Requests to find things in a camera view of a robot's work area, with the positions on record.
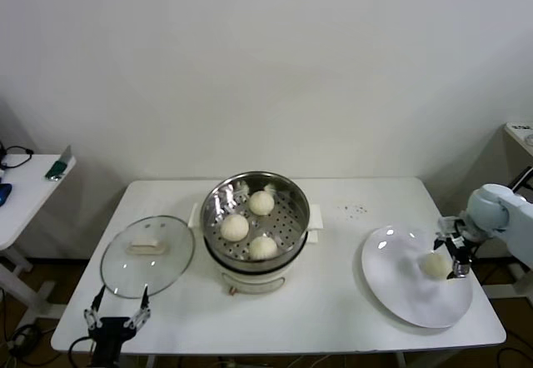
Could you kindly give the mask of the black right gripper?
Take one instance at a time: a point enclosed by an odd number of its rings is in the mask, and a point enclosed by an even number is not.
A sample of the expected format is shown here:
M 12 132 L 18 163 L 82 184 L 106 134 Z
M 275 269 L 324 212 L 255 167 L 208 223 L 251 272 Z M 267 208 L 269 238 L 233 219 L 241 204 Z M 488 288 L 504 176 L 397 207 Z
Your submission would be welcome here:
M 433 251 L 444 246 L 452 259 L 451 272 L 447 280 L 466 278 L 471 270 L 474 243 L 463 236 L 452 236 L 449 232 L 437 232 Z

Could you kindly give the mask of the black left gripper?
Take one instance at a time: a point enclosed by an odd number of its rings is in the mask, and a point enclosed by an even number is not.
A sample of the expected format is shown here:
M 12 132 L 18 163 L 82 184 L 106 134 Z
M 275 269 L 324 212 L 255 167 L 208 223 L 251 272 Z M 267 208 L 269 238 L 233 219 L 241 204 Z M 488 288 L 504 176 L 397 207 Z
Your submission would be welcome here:
M 103 317 L 98 314 L 104 296 L 104 286 L 83 312 L 89 337 L 96 343 L 90 367 L 119 367 L 122 346 L 131 340 L 151 316 L 148 285 L 144 286 L 141 305 L 129 319 L 127 317 Z

